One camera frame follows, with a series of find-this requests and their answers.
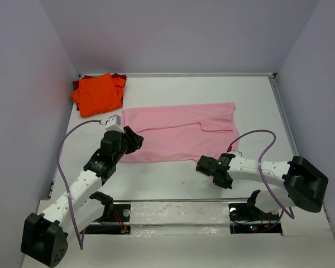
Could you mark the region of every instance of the pink t-shirt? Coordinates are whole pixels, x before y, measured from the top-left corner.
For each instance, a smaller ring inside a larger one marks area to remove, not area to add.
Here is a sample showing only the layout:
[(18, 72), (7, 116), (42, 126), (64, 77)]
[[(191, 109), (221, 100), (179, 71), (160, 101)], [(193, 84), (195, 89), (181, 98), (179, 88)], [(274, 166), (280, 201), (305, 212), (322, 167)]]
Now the pink t-shirt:
[(121, 161), (197, 162), (202, 155), (217, 159), (238, 137), (234, 110), (233, 102), (124, 109), (122, 126), (130, 126), (144, 142)]

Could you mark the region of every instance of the purple cable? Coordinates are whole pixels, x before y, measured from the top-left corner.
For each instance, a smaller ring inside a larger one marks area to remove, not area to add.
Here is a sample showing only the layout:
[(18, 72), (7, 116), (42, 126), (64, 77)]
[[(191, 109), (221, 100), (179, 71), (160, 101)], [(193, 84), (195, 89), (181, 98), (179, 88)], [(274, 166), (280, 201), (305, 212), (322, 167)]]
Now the purple cable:
[(62, 176), (63, 182), (64, 182), (65, 187), (66, 187), (66, 191), (67, 191), (67, 193), (69, 194), (69, 195), (68, 195), (69, 213), (71, 214), (71, 219), (72, 219), (73, 228), (74, 228), (74, 231), (75, 231), (75, 233), (76, 233), (77, 240), (78, 240), (78, 243), (79, 243), (79, 247), (80, 247), (81, 250), (83, 249), (83, 239), (84, 239), (85, 229), (83, 230), (82, 238), (81, 238), (81, 236), (79, 235), (79, 230), (78, 230), (78, 226), (77, 226), (77, 223), (76, 223), (76, 219), (75, 219), (75, 217), (74, 217), (74, 213), (73, 213), (73, 204), (72, 204), (71, 192), (70, 192), (70, 190), (69, 190), (69, 185), (68, 185), (66, 176), (65, 176), (65, 174), (63, 173), (62, 168), (61, 168), (61, 164), (60, 164), (60, 153), (61, 153), (61, 149), (62, 149), (63, 143), (65, 142), (66, 138), (67, 138), (73, 131), (75, 131), (75, 130), (76, 130), (77, 128), (79, 128), (80, 126), (83, 126), (83, 125), (88, 124), (88, 123), (93, 123), (93, 122), (100, 123), (101, 121), (100, 121), (100, 120), (88, 120), (88, 121), (85, 121), (85, 122), (83, 122), (83, 123), (81, 123), (81, 124), (78, 124), (77, 126), (75, 126), (74, 128), (72, 128), (72, 129), (66, 134), (66, 136), (63, 138), (63, 140), (61, 141), (61, 144), (60, 144), (60, 146), (58, 147), (57, 157), (56, 157), (56, 163), (57, 163), (58, 171), (59, 171), (59, 173), (60, 173), (61, 176)]
[(270, 130), (253, 130), (253, 131), (249, 131), (243, 135), (241, 135), (240, 137), (236, 138), (234, 141), (231, 142), (231, 144), (229, 145), (229, 147), (231, 147), (236, 141), (238, 141), (239, 139), (252, 134), (252, 133), (257, 133), (257, 132), (266, 132), (266, 133), (270, 133), (273, 135), (273, 140), (272, 142), (263, 150), (263, 152), (261, 153), (260, 157), (258, 158), (258, 171), (259, 174), (261, 175), (262, 181), (264, 182), (264, 184), (266, 185), (266, 188), (268, 190), (268, 192), (270, 193), (270, 195), (273, 197), (273, 199), (277, 202), (277, 204), (280, 206), (280, 208), (282, 209), (283, 212), (285, 212), (291, 219), (294, 219), (294, 213), (293, 210), (291, 208), (289, 208), (290, 211), (286, 210), (286, 207), (281, 203), (281, 201), (279, 201), (278, 197), (273, 193), (272, 189), (270, 188), (266, 177), (264, 176), (263, 170), (262, 170), (262, 158), (263, 156), (267, 153), (267, 151), (273, 146), (273, 144), (275, 143), (276, 140), (276, 135), (274, 132), (270, 131)]

